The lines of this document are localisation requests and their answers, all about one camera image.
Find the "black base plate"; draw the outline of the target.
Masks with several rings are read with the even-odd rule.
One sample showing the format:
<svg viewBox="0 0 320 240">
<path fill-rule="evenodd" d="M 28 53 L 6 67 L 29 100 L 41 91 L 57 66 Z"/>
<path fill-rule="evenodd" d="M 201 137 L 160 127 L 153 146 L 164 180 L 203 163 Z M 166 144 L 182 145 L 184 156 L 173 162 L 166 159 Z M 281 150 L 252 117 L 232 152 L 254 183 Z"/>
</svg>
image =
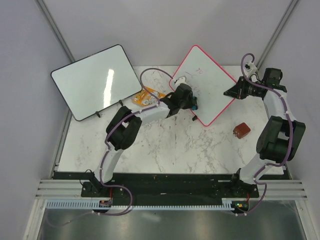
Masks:
<svg viewBox="0 0 320 240">
<path fill-rule="evenodd" d="M 54 180 L 88 182 L 89 172 L 55 172 Z M 257 198 L 257 187 L 248 194 L 231 183 L 232 174 L 114 173 L 102 194 L 83 198 L 104 198 L 118 205 L 218 205 L 223 198 Z"/>
</svg>

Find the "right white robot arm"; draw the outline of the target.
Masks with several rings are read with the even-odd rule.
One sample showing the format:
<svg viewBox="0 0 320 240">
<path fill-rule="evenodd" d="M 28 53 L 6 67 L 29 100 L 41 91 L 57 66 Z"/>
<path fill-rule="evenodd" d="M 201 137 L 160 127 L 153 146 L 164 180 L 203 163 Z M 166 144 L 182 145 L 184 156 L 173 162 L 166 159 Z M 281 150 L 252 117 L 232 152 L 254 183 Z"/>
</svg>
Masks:
<svg viewBox="0 0 320 240">
<path fill-rule="evenodd" d="M 277 68 L 266 68 L 263 78 L 256 82 L 241 76 L 226 90 L 225 96 L 243 100 L 248 96 L 261 98 L 268 121 L 256 144 L 256 155 L 231 177 L 229 191 L 235 197 L 254 192 L 259 179 L 272 167 L 282 167 L 291 161 L 306 130 L 290 111 L 287 89 L 281 85 L 283 73 Z"/>
</svg>

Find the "orange illustrated book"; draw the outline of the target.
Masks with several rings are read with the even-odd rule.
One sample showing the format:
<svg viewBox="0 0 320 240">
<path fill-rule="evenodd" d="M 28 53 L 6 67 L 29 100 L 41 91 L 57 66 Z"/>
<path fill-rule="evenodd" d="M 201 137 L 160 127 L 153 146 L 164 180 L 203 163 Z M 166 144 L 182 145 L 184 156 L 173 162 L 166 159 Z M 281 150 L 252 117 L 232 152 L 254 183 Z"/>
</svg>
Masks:
<svg viewBox="0 0 320 240">
<path fill-rule="evenodd" d="M 165 97 L 165 94 L 162 92 L 156 91 L 152 88 L 146 87 L 146 89 L 151 92 L 154 96 L 152 96 L 148 91 L 145 89 L 138 92 L 136 95 L 132 98 L 132 103 L 140 106 L 140 107 L 146 107 L 149 105 L 157 104 L 158 99 L 162 99 Z"/>
</svg>

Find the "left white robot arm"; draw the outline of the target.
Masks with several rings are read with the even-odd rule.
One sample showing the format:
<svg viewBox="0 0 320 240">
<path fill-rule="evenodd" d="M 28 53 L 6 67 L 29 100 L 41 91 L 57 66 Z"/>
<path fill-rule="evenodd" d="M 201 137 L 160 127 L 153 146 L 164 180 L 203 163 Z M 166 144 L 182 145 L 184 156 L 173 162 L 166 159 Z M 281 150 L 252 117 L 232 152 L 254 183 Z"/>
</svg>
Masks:
<svg viewBox="0 0 320 240">
<path fill-rule="evenodd" d="M 132 111 L 123 105 L 117 111 L 106 128 L 104 143 L 107 150 L 89 181 L 83 183 L 82 197 L 104 197 L 109 193 L 110 188 L 115 187 L 109 185 L 108 182 L 113 177 L 121 155 L 135 142 L 143 125 L 172 117 L 180 110 L 198 109 L 198 98 L 194 96 L 191 87 L 185 83 L 179 84 L 174 92 L 162 98 L 156 96 L 148 88 L 144 90 L 155 98 L 155 103 L 137 111 Z"/>
</svg>

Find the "black framed whiteboard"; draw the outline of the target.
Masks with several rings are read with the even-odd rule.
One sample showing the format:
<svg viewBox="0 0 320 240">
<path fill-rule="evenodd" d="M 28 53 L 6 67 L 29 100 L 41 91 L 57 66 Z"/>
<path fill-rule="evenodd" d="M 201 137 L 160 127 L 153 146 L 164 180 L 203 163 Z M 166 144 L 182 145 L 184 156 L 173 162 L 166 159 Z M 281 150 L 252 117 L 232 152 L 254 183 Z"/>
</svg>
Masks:
<svg viewBox="0 0 320 240">
<path fill-rule="evenodd" d="M 78 122 L 142 90 L 120 44 L 60 67 L 50 76 Z"/>
</svg>

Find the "brown power adapter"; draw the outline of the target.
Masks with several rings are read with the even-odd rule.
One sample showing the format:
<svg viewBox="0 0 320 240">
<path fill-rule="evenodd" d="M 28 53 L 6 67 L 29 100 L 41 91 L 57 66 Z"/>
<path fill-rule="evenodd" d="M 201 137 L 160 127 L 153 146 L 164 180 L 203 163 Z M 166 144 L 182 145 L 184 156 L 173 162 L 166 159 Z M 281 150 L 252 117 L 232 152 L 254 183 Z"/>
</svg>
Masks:
<svg viewBox="0 0 320 240">
<path fill-rule="evenodd" d="M 234 129 L 233 129 L 233 134 L 238 138 L 238 139 L 242 139 L 244 138 L 246 135 L 248 135 L 250 133 L 251 129 L 250 127 L 245 123 L 242 122 L 241 124 L 237 125 Z"/>
</svg>

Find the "aluminium rail frame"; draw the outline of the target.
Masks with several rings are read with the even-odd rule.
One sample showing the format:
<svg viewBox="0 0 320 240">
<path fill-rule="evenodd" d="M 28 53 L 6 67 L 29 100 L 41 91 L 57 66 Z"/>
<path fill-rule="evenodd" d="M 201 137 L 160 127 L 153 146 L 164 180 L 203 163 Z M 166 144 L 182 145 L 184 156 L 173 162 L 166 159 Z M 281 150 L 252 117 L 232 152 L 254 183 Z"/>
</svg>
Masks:
<svg viewBox="0 0 320 240">
<path fill-rule="evenodd" d="M 45 209 L 62 202 L 67 209 L 92 210 L 108 191 L 89 191 L 78 177 L 88 177 L 106 151 L 106 127 L 113 110 L 101 117 L 77 121 L 64 130 L 51 179 L 39 183 L 24 239 L 35 240 Z M 141 127 L 133 146 L 116 165 L 112 183 L 127 187 L 132 195 L 117 190 L 113 208 L 124 210 L 224 210 L 246 198 L 244 190 L 231 186 L 232 174 L 256 153 L 256 141 L 267 123 L 262 104 L 232 106 L 209 126 L 192 120 L 190 111 Z"/>
</svg>

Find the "pink framed whiteboard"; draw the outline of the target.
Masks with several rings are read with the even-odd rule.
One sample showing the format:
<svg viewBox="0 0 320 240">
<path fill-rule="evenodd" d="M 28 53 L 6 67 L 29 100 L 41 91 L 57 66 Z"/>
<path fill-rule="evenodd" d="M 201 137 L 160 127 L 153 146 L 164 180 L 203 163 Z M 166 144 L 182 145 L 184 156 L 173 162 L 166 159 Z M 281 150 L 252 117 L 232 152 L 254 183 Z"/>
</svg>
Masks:
<svg viewBox="0 0 320 240">
<path fill-rule="evenodd" d="M 197 97 L 198 108 L 191 112 L 205 127 L 211 125 L 234 101 L 224 92 L 233 87 L 236 80 L 198 45 L 193 45 L 188 51 L 169 86 L 174 91 L 181 82 L 189 85 Z"/>
</svg>

